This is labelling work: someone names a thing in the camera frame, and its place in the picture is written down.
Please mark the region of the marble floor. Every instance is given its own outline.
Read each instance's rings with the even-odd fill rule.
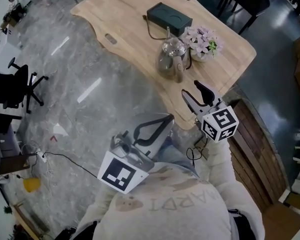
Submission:
[[[29,144],[24,149],[39,147],[65,154],[97,173],[111,136],[125,128],[128,118],[141,112],[165,112],[165,106],[146,77],[102,48],[88,23],[70,14],[74,0],[50,0],[50,6],[42,0],[32,1],[17,26],[24,47],[16,63],[28,64],[30,72],[49,77],[36,89],[45,104],[39,106],[32,101],[31,114],[25,114],[21,107],[8,113],[23,116],[16,126],[18,137]],[[198,1],[217,14],[219,0]],[[221,20],[239,31],[249,15],[239,7],[235,14],[230,10]],[[275,0],[242,34],[256,49],[257,57],[236,89],[240,88],[268,126],[288,178],[293,181],[298,172],[291,157],[293,132],[300,126],[300,93],[293,77],[296,58],[292,42],[300,36],[300,19],[292,10],[285,0]],[[262,40],[270,44],[265,46]],[[274,84],[273,78],[281,83]],[[97,87],[78,102],[93,83]],[[64,129],[62,134],[56,133],[56,126]],[[183,131],[174,126],[172,131],[174,143],[183,152],[199,136],[196,128]],[[63,157],[48,155],[47,160],[43,163],[38,159],[33,167],[33,174],[41,179],[38,191],[25,192],[15,176],[4,189],[12,203],[25,199],[55,237],[65,226],[78,224],[101,183]],[[19,174],[29,177],[31,170]]]

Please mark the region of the black box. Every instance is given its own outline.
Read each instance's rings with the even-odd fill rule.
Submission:
[[[170,32],[176,37],[182,35],[185,28],[190,27],[192,24],[192,18],[162,2],[147,10],[146,16],[149,21],[152,21],[164,29],[170,27]]]

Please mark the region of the power strip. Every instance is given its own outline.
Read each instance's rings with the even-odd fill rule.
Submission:
[[[46,159],[44,153],[41,151],[40,148],[38,148],[37,151],[36,151],[35,153],[36,153],[36,155],[37,155],[44,163],[47,162],[47,159]]]

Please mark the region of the white sweater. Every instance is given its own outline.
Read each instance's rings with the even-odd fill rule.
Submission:
[[[261,213],[236,181],[226,140],[207,145],[209,182],[181,166],[158,162],[129,194],[104,186],[78,225],[97,224],[93,240],[231,240],[228,209],[246,216],[256,240],[265,238]]]

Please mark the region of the teapot handle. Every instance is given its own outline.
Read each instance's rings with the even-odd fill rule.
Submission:
[[[174,67],[174,74],[175,74],[175,81],[177,83],[181,83],[184,79],[184,66],[182,63],[182,59],[180,56],[173,57],[173,67]]]

